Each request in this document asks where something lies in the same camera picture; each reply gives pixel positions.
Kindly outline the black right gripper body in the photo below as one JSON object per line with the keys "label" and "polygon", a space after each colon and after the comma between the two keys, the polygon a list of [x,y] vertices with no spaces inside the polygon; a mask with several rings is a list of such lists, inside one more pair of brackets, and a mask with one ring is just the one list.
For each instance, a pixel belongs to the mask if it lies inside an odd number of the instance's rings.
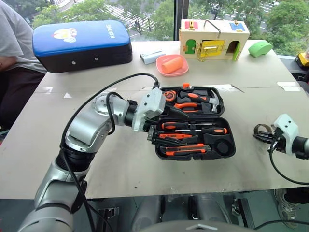
{"label": "black right gripper body", "polygon": [[283,131],[280,128],[276,128],[273,134],[273,141],[271,149],[277,151],[285,151],[286,140],[283,136]]}

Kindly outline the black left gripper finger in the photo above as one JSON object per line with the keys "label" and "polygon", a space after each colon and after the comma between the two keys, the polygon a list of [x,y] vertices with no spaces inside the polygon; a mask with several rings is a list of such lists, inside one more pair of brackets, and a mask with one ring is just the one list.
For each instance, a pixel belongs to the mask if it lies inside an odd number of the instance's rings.
{"label": "black left gripper finger", "polygon": [[154,144],[158,146],[182,146],[182,145],[187,145],[186,142],[174,139],[174,138],[156,138],[154,139]]}
{"label": "black left gripper finger", "polygon": [[174,117],[174,118],[188,118],[189,117],[187,113],[171,105],[166,105],[166,116]]}

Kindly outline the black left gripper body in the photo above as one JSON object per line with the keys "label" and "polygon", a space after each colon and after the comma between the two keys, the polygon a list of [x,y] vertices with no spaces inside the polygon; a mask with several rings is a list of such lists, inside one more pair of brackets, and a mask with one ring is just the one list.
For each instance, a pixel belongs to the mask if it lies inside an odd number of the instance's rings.
{"label": "black left gripper body", "polygon": [[169,106],[165,106],[163,112],[155,112],[146,117],[144,131],[147,132],[147,140],[151,143],[168,143],[164,139],[160,138],[157,132],[157,125],[159,123],[161,115],[166,115],[169,112]]}

